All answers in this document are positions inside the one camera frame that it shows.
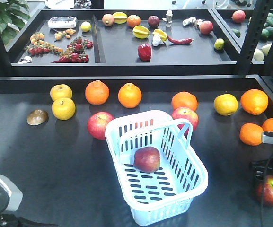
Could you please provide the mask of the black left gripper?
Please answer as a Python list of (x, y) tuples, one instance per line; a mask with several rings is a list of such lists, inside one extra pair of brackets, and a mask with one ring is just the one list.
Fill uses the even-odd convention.
[(57, 227), (57, 224), (34, 222), (13, 214), (0, 214), (0, 227)]

